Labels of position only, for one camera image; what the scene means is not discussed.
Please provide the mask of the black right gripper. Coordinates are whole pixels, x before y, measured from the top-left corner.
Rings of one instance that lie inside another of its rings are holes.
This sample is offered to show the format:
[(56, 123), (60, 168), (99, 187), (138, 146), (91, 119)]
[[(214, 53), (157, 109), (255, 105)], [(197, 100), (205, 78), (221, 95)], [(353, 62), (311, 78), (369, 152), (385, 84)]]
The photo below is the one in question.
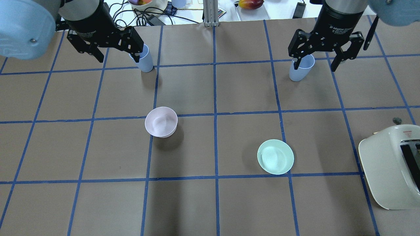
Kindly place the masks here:
[(363, 47), (364, 37), (360, 31), (345, 35), (332, 36), (307, 33), (297, 29), (288, 45), (288, 55), (292, 57), (292, 68), (298, 70), (304, 56), (314, 52), (335, 52), (330, 70), (335, 72), (340, 63), (355, 59)]

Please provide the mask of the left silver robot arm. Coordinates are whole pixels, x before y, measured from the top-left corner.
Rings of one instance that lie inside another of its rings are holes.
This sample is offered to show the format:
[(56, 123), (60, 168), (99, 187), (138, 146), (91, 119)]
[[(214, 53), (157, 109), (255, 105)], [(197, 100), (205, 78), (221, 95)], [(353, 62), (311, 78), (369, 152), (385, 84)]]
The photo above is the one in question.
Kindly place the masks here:
[(60, 24), (79, 53), (103, 62), (100, 48), (127, 52), (138, 62), (144, 42), (132, 27), (117, 28), (103, 0), (2, 0), (0, 2), (0, 54), (32, 60), (44, 55)]

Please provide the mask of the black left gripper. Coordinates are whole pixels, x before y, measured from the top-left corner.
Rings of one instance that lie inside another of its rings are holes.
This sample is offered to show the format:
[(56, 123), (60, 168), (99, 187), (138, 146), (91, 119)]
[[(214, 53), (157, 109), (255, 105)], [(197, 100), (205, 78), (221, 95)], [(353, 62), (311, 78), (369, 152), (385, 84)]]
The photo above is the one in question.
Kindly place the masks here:
[(79, 53), (89, 53), (99, 63), (104, 62), (104, 55), (99, 48), (115, 48), (130, 53), (132, 60), (139, 63), (144, 46), (143, 40), (132, 26), (124, 29), (98, 29), (89, 33), (70, 30), (67, 40)]

